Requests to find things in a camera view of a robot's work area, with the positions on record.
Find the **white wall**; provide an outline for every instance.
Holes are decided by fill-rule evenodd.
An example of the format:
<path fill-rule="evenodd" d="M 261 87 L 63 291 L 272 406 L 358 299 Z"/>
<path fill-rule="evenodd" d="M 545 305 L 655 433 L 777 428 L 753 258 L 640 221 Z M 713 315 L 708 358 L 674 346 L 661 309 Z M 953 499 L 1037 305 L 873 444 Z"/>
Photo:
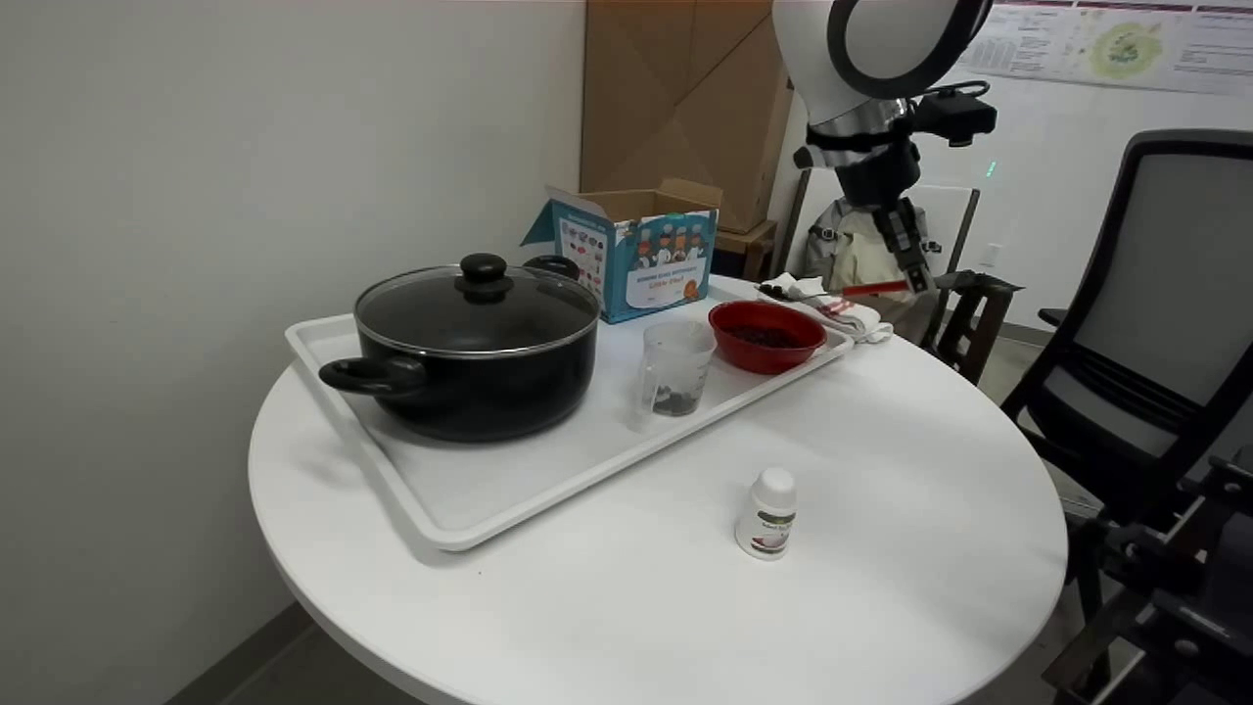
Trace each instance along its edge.
<path fill-rule="evenodd" d="M 575 0 L 0 0 L 0 701 L 165 701 L 285 603 L 284 324 L 513 245 L 578 53 Z"/>
<path fill-rule="evenodd" d="M 1155 93 L 992 78 L 997 128 L 973 150 L 926 150 L 926 187 L 983 187 L 962 262 L 1017 281 L 1009 321 L 1042 324 L 1042 305 L 1071 305 L 1103 221 L 1119 153 L 1138 128 L 1253 128 L 1251 93 Z M 790 108 L 789 153 L 802 142 Z M 790 162 L 777 209 L 790 205 Z"/>

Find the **pot handle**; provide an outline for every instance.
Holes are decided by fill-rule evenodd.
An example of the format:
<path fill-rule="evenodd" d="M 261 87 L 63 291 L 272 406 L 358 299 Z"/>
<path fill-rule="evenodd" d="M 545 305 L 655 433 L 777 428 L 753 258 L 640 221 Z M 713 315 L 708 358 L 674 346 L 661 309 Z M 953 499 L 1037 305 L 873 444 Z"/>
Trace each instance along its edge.
<path fill-rule="evenodd" d="M 426 379 L 419 360 L 377 363 L 377 360 L 359 360 L 359 358 L 358 360 L 320 363 L 316 376 L 330 386 L 354 390 L 354 397 L 410 397 Z"/>

